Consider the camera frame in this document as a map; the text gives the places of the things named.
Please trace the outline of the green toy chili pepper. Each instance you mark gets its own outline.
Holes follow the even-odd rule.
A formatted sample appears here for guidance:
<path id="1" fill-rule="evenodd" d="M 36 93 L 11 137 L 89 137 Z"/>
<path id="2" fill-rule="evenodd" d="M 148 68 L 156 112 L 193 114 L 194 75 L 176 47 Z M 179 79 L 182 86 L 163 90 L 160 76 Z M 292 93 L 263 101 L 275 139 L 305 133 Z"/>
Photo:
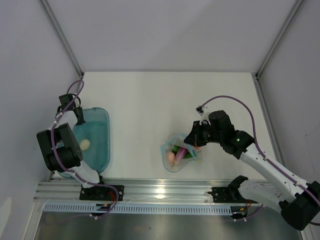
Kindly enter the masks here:
<path id="1" fill-rule="evenodd" d="M 190 154 L 190 153 L 187 153 L 183 158 L 184 159 L 190 159 L 192 158 L 193 156 Z"/>

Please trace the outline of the purple toy eggplant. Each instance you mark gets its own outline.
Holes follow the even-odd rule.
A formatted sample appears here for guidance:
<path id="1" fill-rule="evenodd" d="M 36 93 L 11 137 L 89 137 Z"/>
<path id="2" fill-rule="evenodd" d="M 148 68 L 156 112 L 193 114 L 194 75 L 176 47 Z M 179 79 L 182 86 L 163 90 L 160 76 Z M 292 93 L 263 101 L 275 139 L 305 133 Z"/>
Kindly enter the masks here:
<path id="1" fill-rule="evenodd" d="M 174 162 L 172 163 L 172 166 L 175 166 L 180 163 L 180 161 L 184 158 L 184 156 L 188 153 L 189 151 L 184 148 L 180 147 L 178 150 L 177 154 L 175 154 Z"/>

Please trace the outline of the green toy bell pepper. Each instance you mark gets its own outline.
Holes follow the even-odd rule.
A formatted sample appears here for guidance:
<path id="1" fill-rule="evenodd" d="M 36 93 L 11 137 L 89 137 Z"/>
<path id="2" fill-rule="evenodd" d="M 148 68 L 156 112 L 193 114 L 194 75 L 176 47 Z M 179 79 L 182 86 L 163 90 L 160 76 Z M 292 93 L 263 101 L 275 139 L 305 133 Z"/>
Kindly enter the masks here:
<path id="1" fill-rule="evenodd" d="M 177 154 L 178 151 L 179 151 L 179 149 L 180 149 L 180 146 L 174 145 L 173 148 L 172 148 L 172 152 L 173 152 L 174 154 Z"/>

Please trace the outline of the clear zip top bag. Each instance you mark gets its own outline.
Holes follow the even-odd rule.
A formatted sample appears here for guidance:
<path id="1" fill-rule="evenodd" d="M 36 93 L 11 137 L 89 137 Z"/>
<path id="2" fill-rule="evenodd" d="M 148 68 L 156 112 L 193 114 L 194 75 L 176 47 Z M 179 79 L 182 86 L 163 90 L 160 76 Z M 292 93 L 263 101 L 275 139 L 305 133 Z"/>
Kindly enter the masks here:
<path id="1" fill-rule="evenodd" d="M 190 162 L 202 163 L 201 149 L 184 143 L 186 137 L 184 133 L 177 133 L 160 147 L 162 163 L 168 172 L 177 173 Z"/>

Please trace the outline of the pink toy egg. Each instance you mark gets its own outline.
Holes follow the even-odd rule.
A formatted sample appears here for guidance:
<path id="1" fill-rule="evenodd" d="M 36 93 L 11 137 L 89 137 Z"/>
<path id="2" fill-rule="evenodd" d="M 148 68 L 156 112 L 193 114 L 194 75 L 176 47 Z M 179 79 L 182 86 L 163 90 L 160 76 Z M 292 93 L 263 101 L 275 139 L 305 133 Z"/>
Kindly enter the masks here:
<path id="1" fill-rule="evenodd" d="M 175 160 L 175 154 L 173 152 L 167 152 L 166 153 L 166 160 L 169 162 L 169 163 L 173 163 L 174 160 Z"/>

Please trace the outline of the white toy egg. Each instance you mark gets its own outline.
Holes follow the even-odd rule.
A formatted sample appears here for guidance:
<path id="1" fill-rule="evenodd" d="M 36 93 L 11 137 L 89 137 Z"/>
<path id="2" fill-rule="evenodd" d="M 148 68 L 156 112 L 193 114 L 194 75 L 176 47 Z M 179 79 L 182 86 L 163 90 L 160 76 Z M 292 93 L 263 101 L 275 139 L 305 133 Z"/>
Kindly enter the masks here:
<path id="1" fill-rule="evenodd" d="M 79 144 L 80 149 L 81 149 L 82 151 L 88 150 L 88 149 L 90 148 L 90 145 L 91 145 L 91 143 L 90 143 L 90 141 L 89 141 L 88 139 L 83 139 L 83 140 L 81 140 L 81 142 L 80 142 L 80 144 Z"/>

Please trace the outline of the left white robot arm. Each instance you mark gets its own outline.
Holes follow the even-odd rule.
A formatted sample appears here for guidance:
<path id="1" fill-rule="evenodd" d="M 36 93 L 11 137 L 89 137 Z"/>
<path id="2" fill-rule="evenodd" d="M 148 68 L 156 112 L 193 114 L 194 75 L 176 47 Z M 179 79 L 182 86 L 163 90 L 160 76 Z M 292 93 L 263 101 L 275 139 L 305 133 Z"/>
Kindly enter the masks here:
<path id="1" fill-rule="evenodd" d="M 85 123 L 83 109 L 75 103 L 74 93 L 59 96 L 60 106 L 51 127 L 36 134 L 46 167 L 50 171 L 65 173 L 78 180 L 97 200 L 108 196 L 109 188 L 100 174 L 84 161 L 83 152 L 73 132 L 75 126 Z"/>

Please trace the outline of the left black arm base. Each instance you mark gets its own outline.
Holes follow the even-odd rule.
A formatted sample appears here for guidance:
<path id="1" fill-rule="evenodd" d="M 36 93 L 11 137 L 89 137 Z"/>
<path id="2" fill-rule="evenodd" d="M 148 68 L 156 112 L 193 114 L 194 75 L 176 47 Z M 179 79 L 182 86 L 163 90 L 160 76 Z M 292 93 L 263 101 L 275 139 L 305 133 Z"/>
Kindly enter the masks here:
<path id="1" fill-rule="evenodd" d="M 123 200 L 124 185 L 112 185 L 113 188 L 104 186 L 93 186 L 89 188 L 81 187 L 79 199 L 81 201 L 110 201 L 114 202 L 117 199 L 116 191 L 118 192 L 118 201 Z"/>

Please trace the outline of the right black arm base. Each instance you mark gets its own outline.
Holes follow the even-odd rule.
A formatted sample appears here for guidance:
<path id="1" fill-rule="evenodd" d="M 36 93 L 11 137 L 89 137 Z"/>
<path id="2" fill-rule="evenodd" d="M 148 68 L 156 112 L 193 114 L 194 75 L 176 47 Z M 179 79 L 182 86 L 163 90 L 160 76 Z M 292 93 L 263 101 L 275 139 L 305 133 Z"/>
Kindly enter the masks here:
<path id="1" fill-rule="evenodd" d="M 237 189 L 229 187 L 214 186 L 207 193 L 212 196 L 214 203 L 249 203 L 249 200 L 243 198 Z"/>

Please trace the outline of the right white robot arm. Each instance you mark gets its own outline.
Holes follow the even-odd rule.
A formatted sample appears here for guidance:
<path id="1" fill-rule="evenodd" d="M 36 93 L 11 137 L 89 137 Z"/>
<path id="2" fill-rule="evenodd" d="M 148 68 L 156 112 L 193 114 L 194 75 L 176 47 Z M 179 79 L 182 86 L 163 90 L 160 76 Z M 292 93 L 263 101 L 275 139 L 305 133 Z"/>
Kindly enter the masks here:
<path id="1" fill-rule="evenodd" d="M 235 129 L 225 111 L 214 111 L 208 115 L 208 120 L 194 121 L 184 143 L 193 147 L 219 144 L 226 153 L 255 169 L 274 186 L 269 189 L 239 176 L 228 189 L 232 201 L 239 202 L 244 198 L 265 205 L 280 213 L 291 227 L 299 231 L 312 225 L 319 214 L 319 182 L 307 182 L 279 162 L 269 159 L 251 135 Z"/>

